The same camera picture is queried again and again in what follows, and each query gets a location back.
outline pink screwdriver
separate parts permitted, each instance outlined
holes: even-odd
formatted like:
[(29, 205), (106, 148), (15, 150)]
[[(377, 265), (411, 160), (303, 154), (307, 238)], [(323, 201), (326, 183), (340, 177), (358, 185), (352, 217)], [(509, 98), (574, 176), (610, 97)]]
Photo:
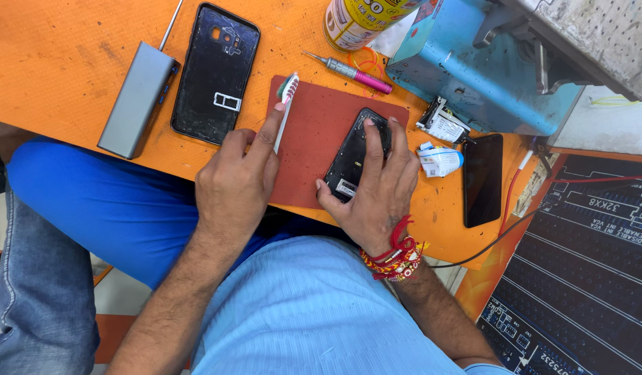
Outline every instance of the pink screwdriver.
[(365, 72), (361, 72), (354, 67), (333, 59), (332, 57), (328, 57), (327, 59), (325, 59), (307, 51), (303, 52), (317, 58), (318, 60), (321, 60), (321, 62), (325, 64), (326, 68), (338, 72), (339, 74), (345, 75), (353, 81), (358, 81), (369, 88), (381, 91), (385, 95), (388, 95), (393, 90), (393, 87), (389, 83), (383, 82), (376, 77), (372, 77)]

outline power bank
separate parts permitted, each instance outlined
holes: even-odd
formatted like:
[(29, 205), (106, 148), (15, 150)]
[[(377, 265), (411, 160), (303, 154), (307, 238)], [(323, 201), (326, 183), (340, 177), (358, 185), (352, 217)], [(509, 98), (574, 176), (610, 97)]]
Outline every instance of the power bank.
[(179, 68), (174, 58), (141, 41), (96, 146), (137, 158)]

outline black phone back cover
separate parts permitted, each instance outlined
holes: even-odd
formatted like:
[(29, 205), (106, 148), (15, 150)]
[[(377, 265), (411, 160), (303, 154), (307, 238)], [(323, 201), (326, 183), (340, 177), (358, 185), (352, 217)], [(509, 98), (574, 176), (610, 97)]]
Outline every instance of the black phone back cover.
[(253, 23), (210, 3), (198, 6), (170, 120), (173, 130), (222, 144), (240, 112), (259, 38)]
[(363, 121), (367, 118), (372, 119), (381, 133), (384, 157), (390, 149), (392, 133), (388, 127), (388, 121), (369, 108), (361, 109), (324, 179), (332, 195), (344, 203), (350, 201), (356, 194), (362, 175), (362, 166), (367, 153)]

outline black smartphone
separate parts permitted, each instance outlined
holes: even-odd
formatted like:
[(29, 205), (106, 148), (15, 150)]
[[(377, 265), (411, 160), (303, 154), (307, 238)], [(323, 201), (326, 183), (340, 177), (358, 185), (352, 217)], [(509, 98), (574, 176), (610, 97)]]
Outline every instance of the black smartphone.
[(361, 109), (324, 179), (330, 186), (332, 195), (344, 203), (350, 201), (356, 194), (362, 175), (362, 166), (367, 153), (363, 121), (367, 118), (372, 119), (381, 133), (384, 157), (390, 149), (392, 133), (388, 127), (388, 120), (369, 108)]
[(174, 131), (221, 145), (233, 130), (261, 31), (200, 3), (170, 119)]
[(503, 137), (492, 134), (465, 142), (464, 226), (475, 227), (501, 216)]

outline spray can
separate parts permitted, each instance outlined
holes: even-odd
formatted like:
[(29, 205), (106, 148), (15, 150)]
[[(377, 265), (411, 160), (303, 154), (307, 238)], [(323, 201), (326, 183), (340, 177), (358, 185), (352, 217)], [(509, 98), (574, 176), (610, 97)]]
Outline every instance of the spray can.
[(325, 10), (323, 32), (328, 43), (336, 49), (355, 51), (427, 1), (330, 0)]

